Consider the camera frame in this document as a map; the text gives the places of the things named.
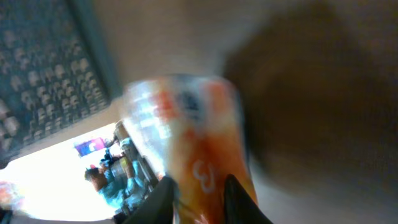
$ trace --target person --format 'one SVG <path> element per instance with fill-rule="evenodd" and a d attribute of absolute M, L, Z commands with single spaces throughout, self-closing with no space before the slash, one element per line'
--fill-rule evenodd
<path fill-rule="evenodd" d="M 106 165 L 101 168 L 88 169 L 85 179 L 93 184 L 94 189 L 103 196 L 106 203 L 115 208 L 128 206 L 130 211 L 143 200 L 147 184 L 140 179 L 140 168 L 137 161 L 130 162 L 126 157 L 120 158 L 122 168 L 127 176 L 127 183 L 116 179 Z"/>

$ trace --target printed number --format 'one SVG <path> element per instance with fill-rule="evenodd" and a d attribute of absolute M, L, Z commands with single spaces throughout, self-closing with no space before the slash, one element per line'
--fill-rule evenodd
<path fill-rule="evenodd" d="M 209 194 L 212 193 L 215 189 L 215 181 L 214 181 L 214 172 L 211 164 L 207 165 L 208 174 L 203 173 L 199 174 L 199 170 L 205 165 L 205 163 L 201 160 L 196 161 L 193 164 L 193 176 L 200 180 L 200 186 L 204 193 Z"/>

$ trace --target blurry object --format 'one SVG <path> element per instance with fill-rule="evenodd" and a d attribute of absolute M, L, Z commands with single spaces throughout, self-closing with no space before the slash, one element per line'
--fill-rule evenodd
<path fill-rule="evenodd" d="M 105 142 L 102 138 L 92 139 L 75 146 L 81 157 L 86 156 L 92 152 L 99 151 L 105 148 Z"/>
<path fill-rule="evenodd" d="M 131 137 L 140 151 L 154 155 L 152 167 L 159 162 L 157 172 L 176 182 L 181 223 L 224 222 L 222 192 L 229 174 L 257 201 L 238 101 L 233 87 L 214 77 L 171 75 L 127 89 Z"/>
<path fill-rule="evenodd" d="M 116 128 L 114 130 L 114 138 L 118 141 L 122 141 L 129 137 L 129 134 L 126 131 L 126 128 L 123 125 L 122 121 L 116 123 Z"/>
<path fill-rule="evenodd" d="M 19 210 L 24 197 L 13 183 L 0 181 L 0 207 L 6 210 Z"/>

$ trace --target blue shirt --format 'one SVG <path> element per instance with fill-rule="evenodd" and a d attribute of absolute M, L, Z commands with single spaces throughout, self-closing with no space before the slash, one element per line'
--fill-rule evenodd
<path fill-rule="evenodd" d="M 108 184 L 98 193 L 104 197 L 109 206 L 118 209 L 125 202 L 127 206 L 132 208 L 143 199 L 146 192 L 146 185 L 142 181 L 144 176 L 138 161 L 133 161 L 132 166 L 135 175 L 127 180 L 127 185 L 122 180 L 116 180 L 109 169 L 105 171 L 104 175 Z"/>

